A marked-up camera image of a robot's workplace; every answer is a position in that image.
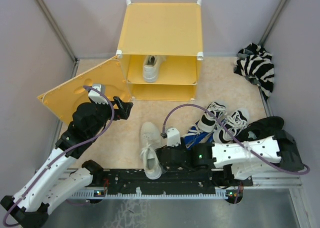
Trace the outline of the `white sneaker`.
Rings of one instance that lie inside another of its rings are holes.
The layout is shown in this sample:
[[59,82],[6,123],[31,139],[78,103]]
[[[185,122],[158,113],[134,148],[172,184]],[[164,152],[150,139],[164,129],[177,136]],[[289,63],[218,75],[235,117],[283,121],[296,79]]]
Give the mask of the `white sneaker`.
[[159,77],[160,66],[166,59],[166,56],[147,55],[143,62],[143,79],[148,83],[154,83]]
[[162,145],[159,129],[151,122],[145,122],[140,129],[140,157],[143,169],[148,179],[156,180],[162,175],[162,168],[156,154],[156,149]]

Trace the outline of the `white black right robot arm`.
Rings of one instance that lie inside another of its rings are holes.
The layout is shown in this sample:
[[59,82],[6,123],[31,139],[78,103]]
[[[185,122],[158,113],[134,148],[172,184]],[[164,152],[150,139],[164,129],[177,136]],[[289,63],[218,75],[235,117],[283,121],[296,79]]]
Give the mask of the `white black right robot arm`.
[[156,154],[165,170],[208,175],[222,186],[233,186],[270,170],[291,175],[304,175],[310,170],[302,162],[295,139],[284,130],[258,140],[199,143],[191,149],[180,141],[157,149]]

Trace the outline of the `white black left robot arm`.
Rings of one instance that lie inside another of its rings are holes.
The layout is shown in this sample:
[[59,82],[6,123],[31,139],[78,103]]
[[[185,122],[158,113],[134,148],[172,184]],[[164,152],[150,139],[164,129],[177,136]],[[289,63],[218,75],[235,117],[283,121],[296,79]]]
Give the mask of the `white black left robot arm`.
[[113,121],[127,120],[132,107],[132,102],[123,102],[117,96],[112,101],[102,98],[101,102],[94,102],[90,99],[78,105],[67,130],[45,163],[21,190],[0,201],[6,210],[3,225],[11,226],[7,223],[8,216],[11,216],[22,227],[42,227],[49,215],[77,190],[88,185],[101,185],[104,169],[93,160],[84,162],[65,181],[59,184],[56,181]]

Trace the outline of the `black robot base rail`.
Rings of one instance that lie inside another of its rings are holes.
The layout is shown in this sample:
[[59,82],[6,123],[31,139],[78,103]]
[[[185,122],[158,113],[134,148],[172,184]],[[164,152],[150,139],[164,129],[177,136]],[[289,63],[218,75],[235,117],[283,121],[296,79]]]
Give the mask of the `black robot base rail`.
[[103,199],[228,199],[239,186],[252,185],[251,177],[235,180],[223,170],[179,168],[151,180],[142,169],[106,169],[100,180],[77,190],[71,198],[93,203]]

